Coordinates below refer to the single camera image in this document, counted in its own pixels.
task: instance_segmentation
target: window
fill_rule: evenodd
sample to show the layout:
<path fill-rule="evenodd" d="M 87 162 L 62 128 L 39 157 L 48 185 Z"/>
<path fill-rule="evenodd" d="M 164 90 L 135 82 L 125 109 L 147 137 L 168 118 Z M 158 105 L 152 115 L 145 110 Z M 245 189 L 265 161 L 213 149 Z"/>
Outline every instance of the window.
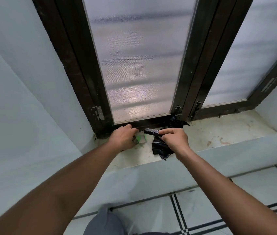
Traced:
<path fill-rule="evenodd" d="M 256 107 L 277 85 L 277 0 L 33 0 L 97 137 Z"/>

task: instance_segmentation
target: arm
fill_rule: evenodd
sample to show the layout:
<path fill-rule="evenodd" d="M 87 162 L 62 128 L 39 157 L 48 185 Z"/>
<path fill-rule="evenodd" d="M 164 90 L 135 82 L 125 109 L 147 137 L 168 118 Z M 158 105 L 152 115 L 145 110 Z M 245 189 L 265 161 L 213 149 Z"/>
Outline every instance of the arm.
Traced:
<path fill-rule="evenodd" d="M 0 217 L 0 234 L 63 234 L 113 158 L 134 146 L 138 130 L 120 127 L 107 143 L 71 162 Z"/>
<path fill-rule="evenodd" d="M 189 147 L 183 129 L 159 131 L 233 234 L 277 235 L 277 214 L 228 180 Z"/>

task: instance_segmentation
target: frosted glass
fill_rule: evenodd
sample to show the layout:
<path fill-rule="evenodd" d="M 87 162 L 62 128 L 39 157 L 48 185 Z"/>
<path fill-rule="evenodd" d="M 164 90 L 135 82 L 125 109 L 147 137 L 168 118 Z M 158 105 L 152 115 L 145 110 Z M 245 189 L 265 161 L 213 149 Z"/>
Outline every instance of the frosted glass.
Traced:
<path fill-rule="evenodd" d="M 203 106 L 246 99 L 277 61 L 277 0 L 254 0 Z"/>
<path fill-rule="evenodd" d="M 114 122 L 169 113 L 196 0 L 84 0 Z"/>

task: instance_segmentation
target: floor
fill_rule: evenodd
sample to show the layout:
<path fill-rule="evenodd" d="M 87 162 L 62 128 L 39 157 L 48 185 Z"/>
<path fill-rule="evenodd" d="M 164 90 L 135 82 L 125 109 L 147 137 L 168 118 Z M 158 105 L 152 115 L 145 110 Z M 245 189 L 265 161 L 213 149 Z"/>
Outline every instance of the floor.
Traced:
<path fill-rule="evenodd" d="M 277 212 L 277 166 L 233 177 L 235 184 Z M 232 234 L 199 187 L 113 208 L 130 235 L 168 232 L 186 235 Z M 83 234 L 95 216 L 74 219 L 65 235 Z"/>

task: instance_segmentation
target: window pane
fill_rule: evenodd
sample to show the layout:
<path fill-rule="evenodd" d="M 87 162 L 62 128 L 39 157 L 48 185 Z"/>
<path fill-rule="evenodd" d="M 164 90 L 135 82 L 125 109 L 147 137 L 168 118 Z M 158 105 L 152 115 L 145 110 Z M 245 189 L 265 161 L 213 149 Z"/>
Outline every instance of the window pane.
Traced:
<path fill-rule="evenodd" d="M 246 99 L 277 61 L 277 0 L 254 0 L 203 104 Z"/>
<path fill-rule="evenodd" d="M 196 0 L 84 0 L 114 122 L 169 113 Z"/>

